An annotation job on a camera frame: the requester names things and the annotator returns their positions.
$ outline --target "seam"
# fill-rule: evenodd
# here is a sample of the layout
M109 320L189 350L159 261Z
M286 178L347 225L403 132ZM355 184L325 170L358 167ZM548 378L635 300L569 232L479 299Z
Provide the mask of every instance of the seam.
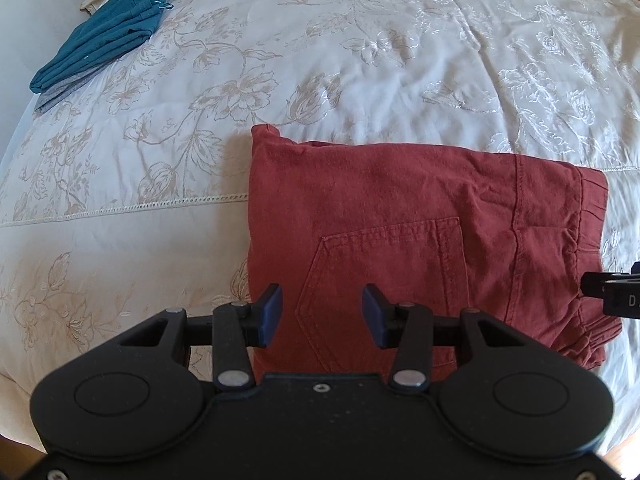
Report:
M345 245L352 244L354 241L359 241L364 238L367 242L372 241L388 241L389 235L392 235L394 241L400 241L407 237L415 237L417 239L424 238L425 233L429 230L430 222L434 224L454 224L458 225L458 218L455 216L448 218L434 218L426 220L418 220L416 222L383 225L379 227L372 227L366 229L360 229L357 231L349 231L346 233L340 233L336 235L328 235L322 237L322 241L330 248L337 248Z
M27 390L25 390L22 387L22 385L20 383L18 383L18 381L16 381L14 378L8 377L3 373L0 373L0 377L5 378L7 381L11 381L13 384L18 386L18 388L20 388L28 397L31 397L31 394Z
M600 222L604 222L604 218L600 218L598 215L596 215L596 213L594 213L593 211L588 211L586 209L581 209L580 210L580 216L582 216L583 214L590 214L593 217L595 217L597 220L599 220Z
M49 222L65 222L79 218L93 218L97 216L110 216L120 213L132 213L136 211L146 211L153 209L169 209L174 207L186 207L200 204L220 204L233 202L246 202L249 199L248 193L236 193L227 195L199 196L193 198L177 198L174 200L164 200L162 202L148 202L144 204L133 204L121 207L108 207L104 209L95 209L93 211L85 211L81 213L73 213L71 215L48 216L35 218L31 220L18 220L13 222L4 222L0 224L0 228L14 227L30 224L44 224Z
M440 260L440 280L442 282L442 288L444 293L444 305L447 309L447 315L450 315L449 311L449 283L447 283L447 275L449 274L449 262L445 256L447 251L443 250L444 240L442 239L442 233L438 229L436 224L436 242L438 244L438 259Z
M316 354L318 361L320 361L320 364L328 373L331 373L332 367L339 369L337 360L335 359L333 353L327 348L328 345L323 345L324 350L319 347L318 342L323 341L322 333L319 330L314 316L311 315L311 312L308 309L308 306L311 304L312 299L316 294L318 283L321 281L321 278L324 274L324 269L326 266L322 264L324 264L324 261L326 260L327 253L328 249L324 243L324 240L320 240L320 244L318 246L318 249L316 250L316 254L314 255L311 267L309 267L309 272L306 276L305 283L303 283L302 285L302 292L297 303L298 307L294 310L294 314L296 316L296 320L298 322L300 330L302 330L303 334L305 335L306 340L309 342L311 349ZM324 351L327 351L326 353L328 354L329 362L327 362L327 360L324 358Z
M516 253L513 258L513 277L511 279L511 291L507 302L507 311L504 313L504 322L507 325L513 323L514 306L520 297L520 261L522 259L522 238L518 226L520 225L520 214L522 212L522 168L520 166L520 156L514 155L514 166L516 175L516 200L513 207L513 224L511 230L516 238Z
M580 328L582 330L582 336L587 338L587 346L589 348L589 351L593 352L593 348L591 348L591 334L585 328L584 317L582 316L582 302L580 301L580 298L577 298L577 300L578 300L578 308L576 309L576 311L578 315L578 323L580 324Z
M575 247L571 252L574 255L574 275L572 276L572 279L574 280L574 283L578 285L578 294L579 294L580 280L578 279L578 250L582 246L580 242L582 238L582 214L584 213L584 179L580 171L576 171L576 173L580 177L580 209L578 209L578 215L577 215L578 216L578 229L577 229L578 233L577 233L577 237L575 237Z

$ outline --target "screw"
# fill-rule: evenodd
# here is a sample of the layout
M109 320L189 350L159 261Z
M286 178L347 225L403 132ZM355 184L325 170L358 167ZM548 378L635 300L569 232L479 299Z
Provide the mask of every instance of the screw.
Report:
M239 388L249 382L249 374L242 370L227 370L218 375L218 382L224 386Z
M427 377L418 370L400 370L394 374L394 382L400 386L419 388L427 380Z
M331 386L324 383L314 384L314 391L319 394L325 394L331 389Z
M68 480L68 477L60 469L52 469L47 473L47 480Z

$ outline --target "bed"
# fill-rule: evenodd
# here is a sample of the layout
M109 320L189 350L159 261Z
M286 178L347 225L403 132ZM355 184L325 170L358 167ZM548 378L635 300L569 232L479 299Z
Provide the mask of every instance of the bed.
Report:
M159 30L34 116L0 185L0 433L35 447L29 393L169 306L248 298L250 127L420 142L603 171L602 261L640 250L635 0L170 0ZM640 427L640 330L597 373L602 451ZM195 349L201 378L210 354Z

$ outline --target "folded red pants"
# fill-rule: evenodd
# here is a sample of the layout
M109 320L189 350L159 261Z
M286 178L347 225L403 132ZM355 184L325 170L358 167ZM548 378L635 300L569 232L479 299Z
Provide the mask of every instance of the folded red pants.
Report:
M579 365L604 361L621 329L580 293L600 271L607 181L595 170L449 146L297 144L254 126L249 288L284 291L255 371L378 372L361 314L366 283L439 316L484 310ZM435 349L433 379L455 370Z

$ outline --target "black clamp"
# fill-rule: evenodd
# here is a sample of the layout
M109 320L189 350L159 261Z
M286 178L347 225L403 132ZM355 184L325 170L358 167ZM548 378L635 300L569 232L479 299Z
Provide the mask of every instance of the black clamp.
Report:
M613 401L596 376L479 309L434 316L367 285L362 311L375 344L398 348L388 386L437 399L475 449L514 462L565 460L593 449L611 420ZM455 347L458 369L430 384L434 346Z
M271 342L281 312L279 285L255 303L224 304L211 316L159 312L38 384L31 396L38 434L49 452L89 461L132 460L170 446L202 415L210 394L255 386L246 348ZM212 347L212 388L188 370L191 346L202 345Z
M607 316L640 319L640 262L627 272L585 272L580 290L589 298L601 298Z

